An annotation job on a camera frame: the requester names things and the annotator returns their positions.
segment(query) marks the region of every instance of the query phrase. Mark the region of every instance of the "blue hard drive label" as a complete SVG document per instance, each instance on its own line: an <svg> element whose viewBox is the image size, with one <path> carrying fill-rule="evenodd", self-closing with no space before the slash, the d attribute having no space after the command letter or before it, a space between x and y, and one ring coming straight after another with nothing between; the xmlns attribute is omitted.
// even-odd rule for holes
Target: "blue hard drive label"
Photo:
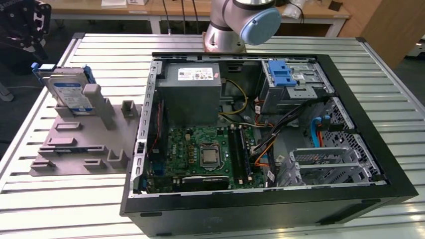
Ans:
<svg viewBox="0 0 425 239"><path fill-rule="evenodd" d="M93 106L83 94L80 83L55 83L53 86L61 101L73 112L84 113L93 110Z"/></svg>

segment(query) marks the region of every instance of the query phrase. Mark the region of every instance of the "blue cable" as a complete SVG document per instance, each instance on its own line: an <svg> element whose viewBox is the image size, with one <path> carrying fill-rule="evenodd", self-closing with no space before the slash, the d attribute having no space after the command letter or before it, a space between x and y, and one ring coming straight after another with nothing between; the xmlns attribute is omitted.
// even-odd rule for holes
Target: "blue cable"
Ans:
<svg viewBox="0 0 425 239"><path fill-rule="evenodd" d="M312 120L312 124L310 124L310 134L312 134L313 145L316 148L320 148L320 142L318 142L318 138L316 134L316 122L321 123L321 117L316 117Z"/></svg>

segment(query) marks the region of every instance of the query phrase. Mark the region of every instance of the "aluminum extrusion table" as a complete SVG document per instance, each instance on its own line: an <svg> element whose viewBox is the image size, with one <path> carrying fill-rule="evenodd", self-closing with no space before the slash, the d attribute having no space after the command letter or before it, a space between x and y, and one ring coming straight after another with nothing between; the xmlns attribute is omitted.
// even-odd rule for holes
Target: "aluminum extrusion table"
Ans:
<svg viewBox="0 0 425 239"><path fill-rule="evenodd" d="M222 233L193 238L425 237L425 109L366 43L353 38L274 37L248 52L329 54L420 195L344 225ZM201 36L76 34L60 66L93 69L112 103L144 102L151 53L201 52ZM124 174L29 176L56 117L44 88L0 162L1 238L144 238L119 216Z"/></svg>

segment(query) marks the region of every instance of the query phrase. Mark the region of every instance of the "blue drive bay latch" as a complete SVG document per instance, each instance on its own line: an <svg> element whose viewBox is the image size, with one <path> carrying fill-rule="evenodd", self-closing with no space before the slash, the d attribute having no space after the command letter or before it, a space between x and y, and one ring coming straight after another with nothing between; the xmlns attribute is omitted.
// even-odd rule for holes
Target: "blue drive bay latch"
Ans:
<svg viewBox="0 0 425 239"><path fill-rule="evenodd" d="M274 80L274 86L297 85L297 82L292 79L290 68L284 61L268 61L268 68Z"/></svg>

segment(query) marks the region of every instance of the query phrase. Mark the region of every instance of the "desk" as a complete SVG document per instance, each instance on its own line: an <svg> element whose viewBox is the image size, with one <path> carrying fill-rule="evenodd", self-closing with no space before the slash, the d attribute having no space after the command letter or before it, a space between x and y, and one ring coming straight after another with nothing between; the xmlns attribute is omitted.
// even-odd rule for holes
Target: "desk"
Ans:
<svg viewBox="0 0 425 239"><path fill-rule="evenodd" d="M72 39L59 66L92 67L112 104L144 102L152 52L202 52L200 35L85 34ZM353 38L273 37L249 53L328 54L420 195L344 225L193 236L232 239L422 238L425 222L425 109L369 48ZM29 166L57 115L44 88L0 161L1 239L148 239L120 217L125 174L29 176Z"/></svg>
<svg viewBox="0 0 425 239"><path fill-rule="evenodd" d="M328 9L330 0L308 2L304 6L305 23L329 24L326 36L336 37L342 28L344 22L350 18L349 12L344 9L333 11ZM153 34L161 34L160 21L167 20L163 0L149 0L147 5L128 5L127 8L101 9L101 0L45 0L52 5L53 19L87 19L87 20L148 20ZM194 9L192 0L184 0L186 20L193 21ZM181 2L165 1L171 20L182 20ZM196 7L200 21L209 21L210 0L196 0ZM298 23L298 19L282 17L282 23Z"/></svg>

